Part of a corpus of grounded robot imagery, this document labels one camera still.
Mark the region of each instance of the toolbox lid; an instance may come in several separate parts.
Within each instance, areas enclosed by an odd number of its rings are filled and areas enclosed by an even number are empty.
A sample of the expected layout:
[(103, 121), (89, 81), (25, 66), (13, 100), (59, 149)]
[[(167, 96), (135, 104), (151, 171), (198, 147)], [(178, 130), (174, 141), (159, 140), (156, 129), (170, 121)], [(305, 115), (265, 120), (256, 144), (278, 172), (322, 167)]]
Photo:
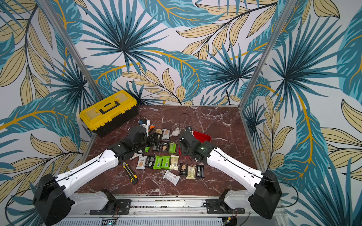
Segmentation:
[(121, 90), (98, 103), (84, 109), (79, 114), (90, 130), (97, 130), (116, 116), (125, 113), (137, 105), (137, 101), (129, 93)]

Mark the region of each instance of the red marble tabletop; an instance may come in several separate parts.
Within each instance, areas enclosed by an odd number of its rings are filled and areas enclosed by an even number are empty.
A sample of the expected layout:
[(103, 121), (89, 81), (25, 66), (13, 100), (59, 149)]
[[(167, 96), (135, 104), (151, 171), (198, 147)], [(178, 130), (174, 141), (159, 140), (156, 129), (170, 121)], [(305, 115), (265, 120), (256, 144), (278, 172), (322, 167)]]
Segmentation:
[[(225, 153), (238, 161), (256, 168), (249, 141), (246, 137), (243, 123), (237, 107), (196, 107), (196, 106), (138, 106), (139, 115), (120, 128), (114, 130), (104, 138), (97, 138), (91, 149), (87, 161), (99, 155), (106, 147), (119, 141), (128, 134), (132, 125), (137, 125), (139, 118), (148, 119), (155, 123), (155, 129), (178, 128), (181, 116), (180, 128), (191, 125), (194, 131), (205, 133), (212, 137), (212, 141)], [(150, 150), (147, 155), (170, 155), (165, 152)], [(149, 194), (149, 195), (208, 195), (218, 196), (225, 189), (245, 190), (245, 188), (220, 170), (205, 166), (205, 178), (186, 179), (181, 176), (176, 186), (170, 181), (162, 179), (165, 170), (136, 170), (138, 158), (126, 161), (136, 172), (138, 183), (131, 184), (122, 165), (118, 165), (97, 176), (77, 192), (97, 192), (108, 189), (113, 194)], [(180, 156), (178, 163), (187, 163), (194, 166), (188, 157)]]

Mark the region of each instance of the wall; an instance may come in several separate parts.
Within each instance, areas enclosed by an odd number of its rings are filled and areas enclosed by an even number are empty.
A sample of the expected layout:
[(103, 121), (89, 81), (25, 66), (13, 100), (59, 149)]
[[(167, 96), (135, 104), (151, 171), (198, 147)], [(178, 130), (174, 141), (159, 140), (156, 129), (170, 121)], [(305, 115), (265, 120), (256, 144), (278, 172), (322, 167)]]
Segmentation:
[(243, 109), (257, 160), (298, 190), (291, 225), (361, 225), (362, 2), (299, 0), (291, 18)]
[[(78, 6), (54, 0), (77, 43)], [(0, 207), (48, 173), (79, 165), (90, 134), (79, 112), (91, 105), (88, 84), (34, 0), (0, 1)], [(16, 225), (39, 225), (32, 191), (10, 202)], [(0, 225), (6, 225), (4, 210)]]
[(105, 96), (125, 89), (139, 104), (225, 105), (229, 94), (236, 105), (284, 2), (87, 1), (76, 47)]

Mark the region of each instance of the wire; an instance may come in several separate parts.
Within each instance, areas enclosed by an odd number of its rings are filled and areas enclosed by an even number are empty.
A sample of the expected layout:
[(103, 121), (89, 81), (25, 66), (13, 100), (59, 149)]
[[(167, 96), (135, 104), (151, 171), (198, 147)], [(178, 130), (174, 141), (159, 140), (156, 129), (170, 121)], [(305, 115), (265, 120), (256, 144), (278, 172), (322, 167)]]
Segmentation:
[(37, 187), (34, 187), (34, 188), (29, 188), (29, 189), (22, 190), (22, 191), (19, 191), (19, 192), (15, 193), (15, 195), (13, 195), (13, 196), (11, 196), (11, 198), (9, 198), (8, 202), (7, 202), (6, 205), (5, 205), (5, 217), (6, 217), (6, 220), (9, 222), (10, 225), (15, 226), (12, 222), (10, 222), (10, 219), (9, 219), (9, 217), (8, 217), (8, 211), (7, 211), (7, 210), (8, 210), (8, 206), (10, 205), (9, 202), (10, 202), (10, 201), (13, 199), (13, 197), (15, 197), (17, 194), (22, 193), (22, 192), (26, 192), (26, 191), (30, 191), (30, 190), (33, 190), (33, 189), (37, 189), (37, 188), (49, 186), (49, 185), (58, 183), (59, 181), (65, 180), (65, 179), (69, 178), (70, 176), (74, 175), (75, 173), (77, 173), (77, 172), (85, 169), (86, 167), (92, 165), (93, 163), (98, 162), (98, 161), (101, 159), (102, 155), (103, 155), (103, 152), (102, 152), (101, 155), (99, 156), (99, 159), (95, 160), (95, 161), (92, 162), (91, 164), (86, 165), (85, 167), (81, 168), (80, 170), (77, 170), (76, 172), (72, 173), (71, 175), (69, 175), (69, 176), (67, 176), (67, 177), (64, 177), (64, 178), (62, 178), (62, 179), (60, 179), (60, 180), (58, 180), (58, 181), (52, 182), (52, 183), (50, 183), (50, 184), (42, 185), (42, 186), (37, 186)]
[(287, 182), (279, 182), (279, 181), (267, 180), (267, 179), (264, 179), (264, 178), (262, 178), (262, 177), (260, 177), (260, 176), (255, 175), (255, 174), (252, 174), (252, 173), (249, 172), (248, 170), (246, 170), (246, 169), (244, 169), (244, 168), (241, 168), (240, 166), (238, 166), (238, 165), (236, 165), (235, 163), (233, 163), (233, 162), (231, 162), (230, 160), (228, 160), (226, 157), (224, 157), (224, 156), (223, 156), (222, 154), (220, 154), (218, 151), (216, 151), (216, 150), (214, 150), (214, 151), (217, 152), (217, 153), (218, 153), (221, 157), (223, 157), (225, 160), (227, 160), (228, 162), (232, 163), (234, 166), (236, 166), (236, 167), (238, 167), (238, 168), (246, 171), (247, 173), (253, 175), (254, 177), (260, 178), (260, 179), (262, 179), (262, 180), (264, 180), (264, 181), (273, 182), (273, 183), (287, 184), (287, 185), (291, 186), (292, 188), (294, 188), (294, 190), (295, 190), (295, 192), (296, 192), (296, 201), (295, 201), (293, 204), (289, 205), (289, 206), (277, 206), (277, 208), (290, 207), (290, 206), (295, 205), (295, 204), (298, 202), (298, 200), (299, 200), (299, 193), (298, 193), (297, 189), (296, 189), (293, 185), (291, 185), (291, 184), (289, 184), (289, 183), (287, 183)]
[(244, 220), (244, 222), (243, 223), (241, 223), (239, 226), (242, 226), (248, 219), (249, 219), (249, 217), (250, 217), (250, 213), (251, 213), (251, 209), (249, 209), (249, 215), (248, 215), (248, 217)]

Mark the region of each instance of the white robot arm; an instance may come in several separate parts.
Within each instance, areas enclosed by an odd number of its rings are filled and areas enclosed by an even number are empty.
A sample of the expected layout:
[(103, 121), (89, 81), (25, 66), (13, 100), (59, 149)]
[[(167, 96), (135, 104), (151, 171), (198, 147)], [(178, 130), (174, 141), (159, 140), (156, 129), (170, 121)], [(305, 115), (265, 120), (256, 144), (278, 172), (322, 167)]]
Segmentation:
[[(146, 139), (146, 129), (134, 127), (121, 142), (108, 147), (92, 160), (56, 177), (50, 174), (43, 176), (38, 183), (33, 204), (45, 225), (56, 224), (72, 213), (112, 211), (115, 198), (109, 191), (74, 192), (104, 171), (123, 163), (136, 151), (142, 150), (146, 146)], [(180, 141), (181, 147), (192, 158), (225, 172), (248, 190), (228, 191), (222, 201), (229, 208), (253, 208), (259, 215), (271, 219), (282, 194), (278, 183), (268, 182), (276, 181), (271, 171), (262, 173), (248, 167), (207, 141), (201, 144), (190, 132), (183, 133)]]

